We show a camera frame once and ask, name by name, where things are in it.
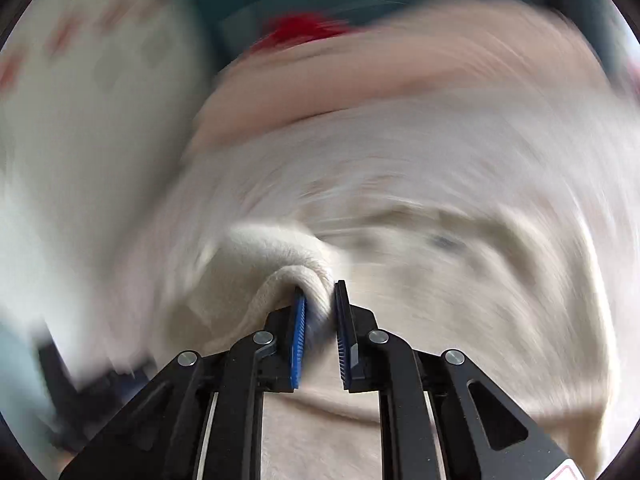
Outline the cream fuzzy sweater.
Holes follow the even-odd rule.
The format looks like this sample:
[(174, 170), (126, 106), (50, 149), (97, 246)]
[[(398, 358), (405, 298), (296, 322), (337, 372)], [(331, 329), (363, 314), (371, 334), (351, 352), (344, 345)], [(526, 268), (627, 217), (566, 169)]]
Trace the cream fuzzy sweater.
[(237, 223), (201, 261), (168, 315), (164, 335), (178, 349), (229, 349), (259, 330), (269, 313), (289, 306), (300, 289), (307, 301), (305, 349), (333, 337), (335, 281), (348, 259), (295, 223)]

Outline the pink floral bed blanket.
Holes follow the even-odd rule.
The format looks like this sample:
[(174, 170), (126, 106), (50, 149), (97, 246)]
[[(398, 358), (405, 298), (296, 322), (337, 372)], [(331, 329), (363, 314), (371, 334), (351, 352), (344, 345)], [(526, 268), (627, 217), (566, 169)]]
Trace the pink floral bed blanket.
[[(295, 223), (348, 259), (352, 301), (428, 352), (456, 347), (588, 478), (639, 416), (639, 107), (608, 90), (456, 91), (343, 110), (195, 159), (119, 261), (118, 365), (178, 351), (172, 306), (228, 229)], [(373, 396), (334, 336), (266, 407), (270, 479), (373, 479)]]

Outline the pink folded duvet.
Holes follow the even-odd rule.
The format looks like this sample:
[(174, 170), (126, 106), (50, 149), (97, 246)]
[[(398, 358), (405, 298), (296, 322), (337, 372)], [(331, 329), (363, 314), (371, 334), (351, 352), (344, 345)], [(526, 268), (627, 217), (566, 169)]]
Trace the pink folded duvet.
[(518, 0), (435, 0), (329, 37), (265, 37), (198, 112), (190, 154), (362, 103), (446, 88), (601, 89), (577, 27)]

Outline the red pillow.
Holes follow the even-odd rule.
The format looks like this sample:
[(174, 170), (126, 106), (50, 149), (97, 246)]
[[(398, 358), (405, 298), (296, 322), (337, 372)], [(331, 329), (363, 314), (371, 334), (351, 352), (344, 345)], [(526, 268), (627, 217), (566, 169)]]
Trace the red pillow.
[(263, 29), (262, 36), (250, 47), (250, 52), (280, 50), (299, 44), (348, 34), (354, 28), (349, 22), (305, 12), (274, 18)]

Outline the white wardrobe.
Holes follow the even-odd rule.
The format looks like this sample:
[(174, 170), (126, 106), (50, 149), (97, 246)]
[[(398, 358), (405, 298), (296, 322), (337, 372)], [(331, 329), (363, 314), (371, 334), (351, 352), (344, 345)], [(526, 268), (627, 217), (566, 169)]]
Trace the white wardrobe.
[(32, 0), (1, 51), (1, 313), (88, 302), (208, 91), (188, 0)]

